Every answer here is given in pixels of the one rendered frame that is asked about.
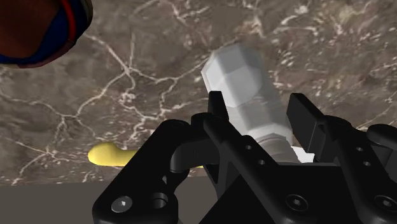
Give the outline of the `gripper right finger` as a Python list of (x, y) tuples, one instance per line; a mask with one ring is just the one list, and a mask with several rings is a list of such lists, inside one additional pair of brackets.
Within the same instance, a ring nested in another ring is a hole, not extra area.
[(397, 224), (397, 182), (389, 175), (397, 155), (396, 127), (380, 123), (358, 130), (323, 114), (301, 93), (290, 95), (286, 114), (305, 152), (318, 162), (339, 163), (362, 224)]

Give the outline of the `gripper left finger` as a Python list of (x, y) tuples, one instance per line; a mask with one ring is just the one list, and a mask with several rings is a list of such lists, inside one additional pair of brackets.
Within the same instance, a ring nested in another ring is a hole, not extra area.
[(190, 122), (156, 128), (94, 202), (94, 223), (178, 224), (176, 188), (198, 165), (218, 198), (199, 224), (313, 224), (308, 198), (282, 188), (285, 167), (235, 129), (219, 91)]

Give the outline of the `yellow curved oblong object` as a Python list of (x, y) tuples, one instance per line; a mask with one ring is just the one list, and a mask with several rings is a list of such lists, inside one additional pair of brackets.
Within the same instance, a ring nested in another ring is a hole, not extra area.
[(116, 144), (100, 143), (87, 153), (88, 160), (99, 166), (126, 167), (128, 169), (168, 169), (173, 151), (167, 147), (144, 145), (138, 150), (122, 150)]

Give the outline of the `brown bowl blue red rim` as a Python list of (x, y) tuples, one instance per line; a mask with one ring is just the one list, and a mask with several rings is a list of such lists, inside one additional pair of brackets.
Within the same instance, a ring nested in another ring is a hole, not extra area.
[(0, 65), (25, 69), (54, 61), (92, 18), (92, 0), (0, 0)]

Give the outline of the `white faceted bottle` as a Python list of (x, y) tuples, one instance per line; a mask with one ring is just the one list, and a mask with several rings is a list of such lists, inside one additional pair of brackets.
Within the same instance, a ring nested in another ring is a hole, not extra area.
[(313, 154), (293, 146), (293, 133), (259, 51), (240, 43), (212, 52), (201, 70), (208, 92), (223, 95), (230, 123), (277, 162), (309, 163)]

